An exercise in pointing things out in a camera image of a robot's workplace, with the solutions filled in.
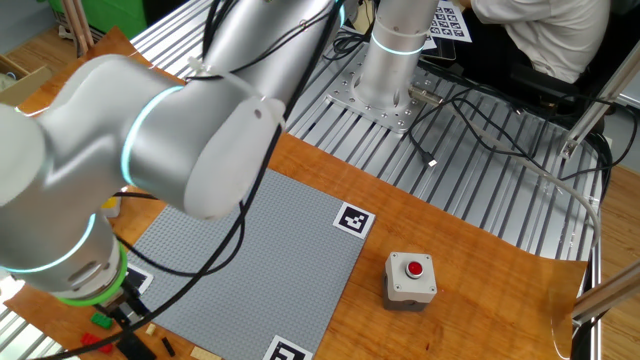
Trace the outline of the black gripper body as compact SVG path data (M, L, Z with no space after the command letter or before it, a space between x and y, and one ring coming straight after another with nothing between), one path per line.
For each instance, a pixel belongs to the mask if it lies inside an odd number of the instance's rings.
M140 320L150 313L135 287L121 286L107 301L107 315L121 328L128 328L132 324L132 316Z

